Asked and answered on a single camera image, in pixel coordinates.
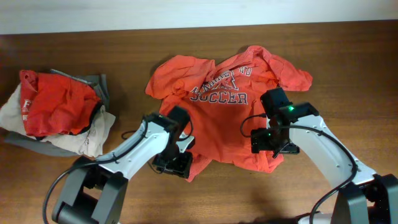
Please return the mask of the orange soccer t-shirt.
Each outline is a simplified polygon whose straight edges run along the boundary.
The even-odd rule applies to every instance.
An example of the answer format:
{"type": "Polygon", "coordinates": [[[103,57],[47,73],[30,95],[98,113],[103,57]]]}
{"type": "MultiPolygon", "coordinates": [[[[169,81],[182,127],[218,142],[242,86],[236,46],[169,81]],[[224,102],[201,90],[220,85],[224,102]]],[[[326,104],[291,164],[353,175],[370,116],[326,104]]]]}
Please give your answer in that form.
{"type": "Polygon", "coordinates": [[[284,160],[271,151],[251,152],[245,134],[267,125],[260,97],[278,87],[307,91],[313,78],[264,47],[250,46],[220,64],[214,60],[176,55],[150,78],[146,94],[161,100],[161,114],[174,106],[188,111],[192,123],[184,132],[195,137],[191,148],[192,181],[211,161],[271,173],[284,160]]]}

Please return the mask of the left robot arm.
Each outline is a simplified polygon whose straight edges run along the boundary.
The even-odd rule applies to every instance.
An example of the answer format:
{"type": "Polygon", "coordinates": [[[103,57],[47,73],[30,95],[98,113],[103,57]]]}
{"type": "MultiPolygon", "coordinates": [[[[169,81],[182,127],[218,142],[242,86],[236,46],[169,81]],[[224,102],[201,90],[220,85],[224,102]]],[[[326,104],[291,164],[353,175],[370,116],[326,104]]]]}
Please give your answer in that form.
{"type": "Polygon", "coordinates": [[[165,116],[152,113],[113,151],[95,160],[78,158],[60,175],[66,181],[51,219],[55,223],[119,223],[127,185],[146,164],[161,174],[187,179],[195,138],[183,130],[190,123],[188,111],[179,106],[165,116]]]}

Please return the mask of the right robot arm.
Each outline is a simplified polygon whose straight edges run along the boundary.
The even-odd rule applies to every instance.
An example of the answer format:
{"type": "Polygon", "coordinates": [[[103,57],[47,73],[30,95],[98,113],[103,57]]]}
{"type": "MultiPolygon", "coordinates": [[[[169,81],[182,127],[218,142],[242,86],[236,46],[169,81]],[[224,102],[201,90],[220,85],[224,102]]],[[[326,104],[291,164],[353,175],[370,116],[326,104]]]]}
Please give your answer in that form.
{"type": "Polygon", "coordinates": [[[397,224],[397,177],[361,162],[310,103],[293,104],[281,88],[266,91],[260,101],[269,126],[251,131],[252,152],[277,157],[303,151],[332,187],[309,213],[273,223],[397,224]]]}

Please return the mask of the red folded shirt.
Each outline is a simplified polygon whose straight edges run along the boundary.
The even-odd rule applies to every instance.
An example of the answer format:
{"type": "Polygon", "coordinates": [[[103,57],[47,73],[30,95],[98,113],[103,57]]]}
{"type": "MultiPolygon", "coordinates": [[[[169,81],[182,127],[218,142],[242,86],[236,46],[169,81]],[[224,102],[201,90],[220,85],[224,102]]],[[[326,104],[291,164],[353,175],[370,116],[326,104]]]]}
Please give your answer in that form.
{"type": "Polygon", "coordinates": [[[81,134],[101,106],[92,87],[64,75],[21,70],[19,78],[22,121],[28,136],[81,134]]]}

